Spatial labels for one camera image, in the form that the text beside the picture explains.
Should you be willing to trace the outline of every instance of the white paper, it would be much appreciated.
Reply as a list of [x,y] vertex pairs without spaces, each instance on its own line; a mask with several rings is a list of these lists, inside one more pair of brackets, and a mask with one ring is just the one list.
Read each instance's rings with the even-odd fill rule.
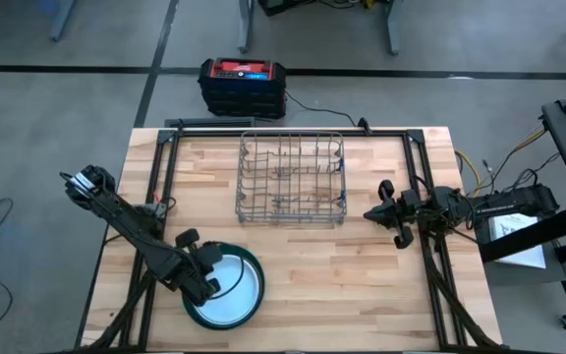
[[[538,222],[536,217],[525,216],[520,213],[495,216],[490,220],[490,241],[502,238],[514,231]],[[533,266],[545,269],[545,258],[542,254],[542,245],[529,250],[497,260],[498,262],[517,265]]]

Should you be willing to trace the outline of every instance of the black floor stripe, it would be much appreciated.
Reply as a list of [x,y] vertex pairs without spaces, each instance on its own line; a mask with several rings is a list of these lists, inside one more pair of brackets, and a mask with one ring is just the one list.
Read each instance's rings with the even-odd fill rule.
[[478,72],[421,70],[360,70],[360,69],[295,69],[288,76],[327,76],[355,78],[418,78],[418,79],[480,79],[480,80],[566,80],[566,73],[546,72]]
[[172,30],[172,23],[174,22],[174,17],[176,16],[177,7],[178,0],[171,0],[169,7],[167,8],[167,13],[165,14],[165,21],[163,22],[161,35],[158,37],[158,44],[156,44],[156,50],[154,51],[151,73],[148,75],[147,80],[145,81],[145,87],[143,88],[143,94],[141,95],[141,101],[139,102],[139,108],[137,109],[137,116],[135,117],[134,128],[142,128],[145,124],[147,110],[149,108],[149,103],[152,100],[152,94],[154,93],[154,86],[156,85],[158,71],[161,63],[163,62],[163,55],[165,55],[165,48],[167,48],[167,39],[169,38],[169,33]]
[[151,72],[150,67],[0,65],[0,73],[149,74]]
[[[154,54],[152,67],[112,66],[40,66],[0,65],[0,73],[52,73],[52,74],[156,74],[198,75],[197,67],[160,67],[162,54],[167,45],[169,31],[163,32],[165,41]],[[548,72],[479,72],[479,71],[434,71],[434,70],[363,70],[363,69],[310,69],[289,68],[288,76],[351,77],[351,78],[413,78],[413,79],[475,79],[475,80],[562,80],[566,73]]]

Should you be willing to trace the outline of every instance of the dark green rim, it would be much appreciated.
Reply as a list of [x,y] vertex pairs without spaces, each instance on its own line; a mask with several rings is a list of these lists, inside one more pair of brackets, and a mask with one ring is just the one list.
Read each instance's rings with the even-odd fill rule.
[[255,256],[253,256],[252,253],[248,252],[248,250],[230,244],[220,244],[219,247],[220,247],[220,251],[222,251],[222,255],[239,256],[243,258],[245,261],[249,262],[256,269],[256,274],[258,276],[258,280],[261,286],[259,287],[259,294],[256,298],[255,308],[252,311],[250,311],[241,321],[238,321],[236,323],[212,324],[199,315],[199,313],[196,311],[196,307],[191,301],[189,301],[189,299],[187,299],[185,294],[183,294],[183,305],[185,306],[185,310],[187,310],[187,314],[189,314],[189,316],[199,325],[209,329],[225,330],[225,329],[235,328],[236,326],[239,325],[243,325],[245,322],[247,322],[253,317],[256,310],[258,310],[259,306],[261,305],[261,300],[263,299],[263,293],[265,291],[265,276],[263,275],[263,269],[261,268],[259,261],[256,259]]

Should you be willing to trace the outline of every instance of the metal table leg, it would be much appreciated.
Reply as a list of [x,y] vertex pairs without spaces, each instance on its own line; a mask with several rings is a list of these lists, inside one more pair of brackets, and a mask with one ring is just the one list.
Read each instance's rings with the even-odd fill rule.
[[240,0],[240,35],[237,49],[242,54],[248,52],[248,40],[253,27],[253,3],[254,0]]
[[58,9],[58,14],[56,14],[56,19],[51,27],[50,36],[54,41],[60,41],[60,37],[63,35],[63,30],[69,21],[69,15],[76,5],[78,0],[61,0],[60,8]]
[[401,46],[399,45],[399,18],[403,0],[390,0],[384,7],[385,22],[388,26],[388,53],[399,55]]

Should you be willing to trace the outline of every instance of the white plate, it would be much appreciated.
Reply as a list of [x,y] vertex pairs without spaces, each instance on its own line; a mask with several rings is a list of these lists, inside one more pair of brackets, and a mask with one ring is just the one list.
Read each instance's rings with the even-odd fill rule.
[[[235,255],[224,255],[222,261],[213,265],[213,272],[206,279],[216,278],[220,283],[220,295],[233,286],[242,271],[241,259]],[[241,321],[255,307],[259,297],[259,280],[253,265],[244,260],[244,276],[240,283],[225,296],[208,300],[204,306],[194,307],[207,322],[214,325],[230,325]]]

